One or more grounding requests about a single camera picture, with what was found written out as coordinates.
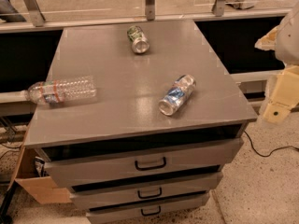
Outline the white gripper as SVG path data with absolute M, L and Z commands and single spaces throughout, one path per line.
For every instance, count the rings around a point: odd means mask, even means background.
M 279 124 L 299 104 L 299 3 L 278 27 L 259 38 L 254 47 L 275 50 L 278 60 L 292 64 L 275 76 L 262 114 L 265 121 Z

